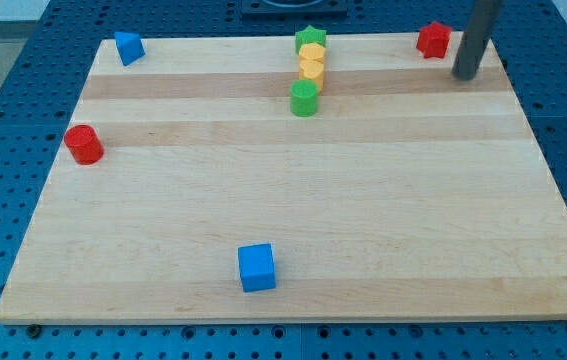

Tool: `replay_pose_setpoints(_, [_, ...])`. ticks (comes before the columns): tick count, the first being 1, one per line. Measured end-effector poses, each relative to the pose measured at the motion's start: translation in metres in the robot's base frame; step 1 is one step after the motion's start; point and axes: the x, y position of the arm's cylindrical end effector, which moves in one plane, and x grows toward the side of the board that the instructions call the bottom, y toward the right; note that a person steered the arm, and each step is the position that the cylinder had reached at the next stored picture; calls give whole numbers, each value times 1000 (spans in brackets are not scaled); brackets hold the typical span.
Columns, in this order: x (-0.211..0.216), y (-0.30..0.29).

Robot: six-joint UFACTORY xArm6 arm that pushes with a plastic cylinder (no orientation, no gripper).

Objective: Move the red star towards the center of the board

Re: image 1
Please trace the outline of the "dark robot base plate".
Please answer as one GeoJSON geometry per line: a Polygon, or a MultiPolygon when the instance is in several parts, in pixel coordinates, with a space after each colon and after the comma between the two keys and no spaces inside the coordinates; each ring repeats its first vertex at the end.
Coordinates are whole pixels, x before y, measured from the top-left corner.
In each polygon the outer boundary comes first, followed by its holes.
{"type": "Polygon", "coordinates": [[[347,0],[240,0],[243,17],[346,15],[347,0]]]}

